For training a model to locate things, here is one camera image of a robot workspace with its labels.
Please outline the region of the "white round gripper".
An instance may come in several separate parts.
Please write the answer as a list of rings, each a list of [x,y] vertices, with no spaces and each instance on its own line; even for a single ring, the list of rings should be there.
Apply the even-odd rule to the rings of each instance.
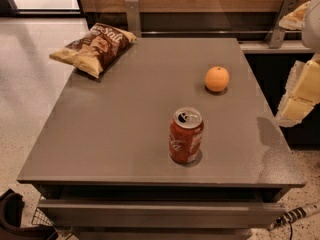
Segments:
[[[282,17],[278,25],[288,30],[302,29],[303,44],[320,51],[320,0],[303,3]],[[320,54],[315,53],[306,63],[296,61],[291,68],[276,120],[281,127],[293,127],[300,124],[319,103]]]

